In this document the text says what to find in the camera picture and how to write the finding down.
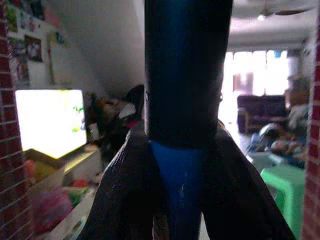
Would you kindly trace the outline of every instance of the ceiling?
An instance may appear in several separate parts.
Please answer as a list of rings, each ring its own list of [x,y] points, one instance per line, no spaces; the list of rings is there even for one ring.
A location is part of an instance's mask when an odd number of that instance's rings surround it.
[[[49,0],[105,90],[117,96],[145,82],[144,0]],[[315,7],[318,0],[268,0],[272,11]],[[317,10],[257,17],[263,0],[234,0],[229,45],[300,43],[316,26]]]

